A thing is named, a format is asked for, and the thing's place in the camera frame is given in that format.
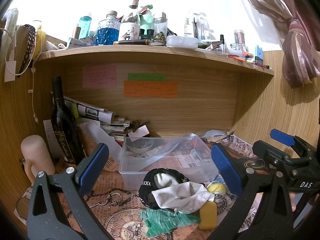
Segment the person's right hand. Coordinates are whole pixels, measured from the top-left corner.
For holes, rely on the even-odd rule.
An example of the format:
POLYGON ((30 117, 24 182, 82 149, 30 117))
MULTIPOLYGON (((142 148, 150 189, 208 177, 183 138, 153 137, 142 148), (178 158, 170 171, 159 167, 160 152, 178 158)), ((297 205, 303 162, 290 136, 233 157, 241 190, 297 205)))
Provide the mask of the person's right hand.
POLYGON ((294 192, 290 192, 289 193, 289 197, 290 197, 290 200, 291 200, 291 209, 292 209, 292 212, 294 212, 296 210, 296 204, 294 203, 294 198, 296 197, 296 194, 294 192))

